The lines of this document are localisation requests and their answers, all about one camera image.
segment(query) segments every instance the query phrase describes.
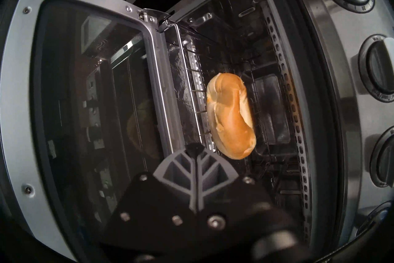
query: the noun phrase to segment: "glass door window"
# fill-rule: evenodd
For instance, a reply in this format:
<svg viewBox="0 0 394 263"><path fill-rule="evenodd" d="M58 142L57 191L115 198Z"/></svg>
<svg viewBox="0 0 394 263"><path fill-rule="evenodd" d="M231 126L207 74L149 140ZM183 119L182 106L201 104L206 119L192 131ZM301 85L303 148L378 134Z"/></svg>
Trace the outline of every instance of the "glass door window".
<svg viewBox="0 0 394 263"><path fill-rule="evenodd" d="M96 9L47 1L31 81L42 166L89 245L133 177L164 158L143 33Z"/></svg>

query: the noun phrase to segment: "oven rack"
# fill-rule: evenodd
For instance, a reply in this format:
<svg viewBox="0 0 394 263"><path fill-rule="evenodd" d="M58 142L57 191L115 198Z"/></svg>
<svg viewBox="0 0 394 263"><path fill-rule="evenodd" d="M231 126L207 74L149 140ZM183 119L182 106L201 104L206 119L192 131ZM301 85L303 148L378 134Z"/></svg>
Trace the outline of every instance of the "oven rack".
<svg viewBox="0 0 394 263"><path fill-rule="evenodd" d="M221 65L223 69L211 69L210 71L203 71L200 64L200 53L196 49L193 44L193 40L198 37L200 41L203 41L207 45L216 44L211 41L209 38L204 37L203 35L188 29L181 24L171 21L165 20L163 25L165 26L164 31L169 28L174 28L176 31L177 41L171 42L176 47L180 48L180 56L183 62L183 68L185 71L186 77L186 87L189 91L192 107L193 107L193 116L196 121L196 126L198 130L199 140L200 142L210 149L212 152L217 154L221 154L217 149L215 143L212 140L212 135L209 129L208 116L206 114L206 84L204 82L205 78L212 78L218 73L224 72L232 72L235 73L234 64L228 61L221 61ZM188 34L184 39L181 37L180 29L186 31ZM227 54L232 54L231 50L228 50L225 46L220 46L221 50ZM258 99L257 87L255 83L255 78L253 76L252 66L249 61L242 60L240 64L247 65L249 73L251 75L252 83L251 83L251 91L249 91L249 101L252 107L252 112L255 117L255 133L257 142L262 142L262 144L267 149L267 157L268 163L272 162L272 155L269 150L268 137L266 133L266 128L264 125L264 120L262 118L262 111L260 108L260 101Z"/></svg>

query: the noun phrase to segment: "toaster oven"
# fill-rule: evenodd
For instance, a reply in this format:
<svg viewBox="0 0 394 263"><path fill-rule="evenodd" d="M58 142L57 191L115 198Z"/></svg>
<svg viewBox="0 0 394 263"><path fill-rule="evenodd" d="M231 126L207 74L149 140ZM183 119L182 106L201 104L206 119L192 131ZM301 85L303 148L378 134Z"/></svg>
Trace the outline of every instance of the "toaster oven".
<svg viewBox="0 0 394 263"><path fill-rule="evenodd" d="M359 80L356 41L370 34L348 47L344 23L380 16L368 31L386 38L394 21L383 0L365 11L344 3L180 0L162 12L122 0L19 0L0 124L34 237L78 261L98 255L95 237L135 175L198 142L262 184L316 255L353 239L356 215L392 199L391 187L369 186L364 160L394 121L392 104ZM243 160L222 154L210 133L206 87L218 73L247 88L257 144ZM375 122L366 138L368 103L391 125ZM374 188L379 198L367 204Z"/></svg>

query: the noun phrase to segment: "door frame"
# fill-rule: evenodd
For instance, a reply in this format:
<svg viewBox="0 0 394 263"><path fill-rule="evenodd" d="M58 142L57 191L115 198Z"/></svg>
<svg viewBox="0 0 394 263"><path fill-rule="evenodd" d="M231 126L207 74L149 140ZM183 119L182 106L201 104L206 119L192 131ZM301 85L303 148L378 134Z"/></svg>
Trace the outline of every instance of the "door frame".
<svg viewBox="0 0 394 263"><path fill-rule="evenodd" d="M14 11L0 74L0 131L9 180L33 236L76 261L51 209L34 144L30 74L37 18L44 1L19 0ZM142 28L164 155L184 147L166 42L164 34L157 31L157 18L142 18L140 8L123 0L73 1L105 9Z"/></svg>

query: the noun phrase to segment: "bagel half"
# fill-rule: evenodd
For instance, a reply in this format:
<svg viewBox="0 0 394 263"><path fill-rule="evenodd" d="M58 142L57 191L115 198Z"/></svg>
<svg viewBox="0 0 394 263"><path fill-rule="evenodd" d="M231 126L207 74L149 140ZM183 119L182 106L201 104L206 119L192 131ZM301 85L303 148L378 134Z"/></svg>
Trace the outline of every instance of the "bagel half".
<svg viewBox="0 0 394 263"><path fill-rule="evenodd" d="M242 79L231 73L212 78L206 90L206 111L217 148L231 159L249 156L256 135Z"/></svg>

